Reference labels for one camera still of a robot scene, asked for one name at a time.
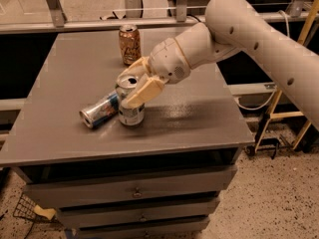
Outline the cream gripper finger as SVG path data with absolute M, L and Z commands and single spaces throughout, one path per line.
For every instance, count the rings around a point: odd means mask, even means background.
M 137 87 L 122 100 L 122 106 L 125 109 L 135 109 L 157 97 L 164 85 L 165 82 L 158 76 L 143 75 Z
M 118 75 L 117 80 L 119 81 L 124 77 L 135 78 L 137 81 L 140 81 L 142 78 L 149 78 L 151 76 L 151 69 L 148 59 L 148 57 L 141 57 L 133 62 Z

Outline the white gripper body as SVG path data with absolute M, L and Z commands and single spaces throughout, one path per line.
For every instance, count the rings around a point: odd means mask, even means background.
M 166 84 L 177 84 L 190 75 L 190 66 L 174 38 L 167 38 L 156 45 L 148 63 L 152 73 Z

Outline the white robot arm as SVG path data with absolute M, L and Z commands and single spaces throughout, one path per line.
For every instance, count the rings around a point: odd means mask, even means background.
M 124 70 L 138 83 L 123 107 L 137 108 L 160 95 L 166 84 L 176 84 L 193 69 L 239 51 L 319 128 L 319 56 L 271 27 L 246 0 L 210 0 L 203 23 L 165 39 Z

